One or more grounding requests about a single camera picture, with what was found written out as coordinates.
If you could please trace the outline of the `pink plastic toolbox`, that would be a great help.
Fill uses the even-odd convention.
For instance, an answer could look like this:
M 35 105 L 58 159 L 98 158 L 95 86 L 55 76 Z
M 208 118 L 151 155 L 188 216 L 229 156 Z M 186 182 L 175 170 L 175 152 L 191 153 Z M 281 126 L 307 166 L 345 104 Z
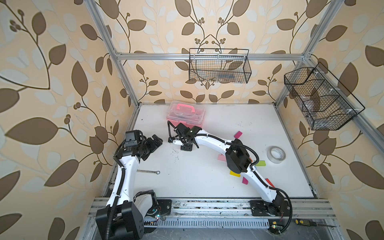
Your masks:
M 203 105 L 172 101 L 168 108 L 166 119 L 175 127 L 182 123 L 188 128 L 193 126 L 202 128 L 205 115 L 206 109 Z

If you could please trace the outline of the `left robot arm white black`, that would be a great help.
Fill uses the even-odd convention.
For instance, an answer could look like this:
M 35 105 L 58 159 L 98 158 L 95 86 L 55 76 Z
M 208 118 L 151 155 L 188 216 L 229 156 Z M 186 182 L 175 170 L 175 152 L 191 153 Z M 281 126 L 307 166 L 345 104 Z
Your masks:
M 96 213 L 103 240 L 140 240 L 145 233 L 144 218 L 160 219 L 161 207 L 155 192 L 134 193 L 134 186 L 140 162 L 162 144 L 156 135 L 146 138 L 139 130 L 126 132 L 113 156 L 118 165 L 114 188 L 106 207 Z

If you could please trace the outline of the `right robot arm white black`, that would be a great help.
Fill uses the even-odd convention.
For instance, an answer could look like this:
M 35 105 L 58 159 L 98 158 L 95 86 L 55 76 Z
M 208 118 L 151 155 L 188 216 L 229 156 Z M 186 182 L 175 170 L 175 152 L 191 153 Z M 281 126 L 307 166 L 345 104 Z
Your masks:
M 293 215 L 292 201 L 288 194 L 273 187 L 258 172 L 256 166 L 260 161 L 259 155 L 250 147 L 244 145 L 240 140 L 225 140 L 211 135 L 202 128 L 193 126 L 186 127 L 179 123 L 177 126 L 170 121 L 167 122 L 169 131 L 169 143 L 179 145 L 182 151 L 190 152 L 193 146 L 199 148 L 201 145 L 213 149 L 226 157 L 227 167 L 244 177 L 251 186 L 259 193 L 265 204 L 266 212 L 271 216 L 283 216 L 284 204 L 287 205 L 288 214 Z

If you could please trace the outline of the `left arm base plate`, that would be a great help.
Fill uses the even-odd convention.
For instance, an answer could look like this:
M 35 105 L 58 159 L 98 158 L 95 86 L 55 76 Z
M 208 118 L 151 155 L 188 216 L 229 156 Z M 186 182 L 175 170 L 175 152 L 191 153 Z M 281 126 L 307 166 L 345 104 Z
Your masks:
M 172 211 L 171 199 L 158 199 L 158 212 L 157 216 L 168 216 Z

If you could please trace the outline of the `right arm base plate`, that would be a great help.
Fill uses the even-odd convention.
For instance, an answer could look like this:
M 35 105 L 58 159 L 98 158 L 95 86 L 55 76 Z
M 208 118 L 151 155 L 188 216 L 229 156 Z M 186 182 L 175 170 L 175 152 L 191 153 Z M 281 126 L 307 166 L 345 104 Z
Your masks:
M 262 200 L 249 201 L 252 216 L 254 217 L 289 217 L 293 209 L 288 201 L 275 205 Z

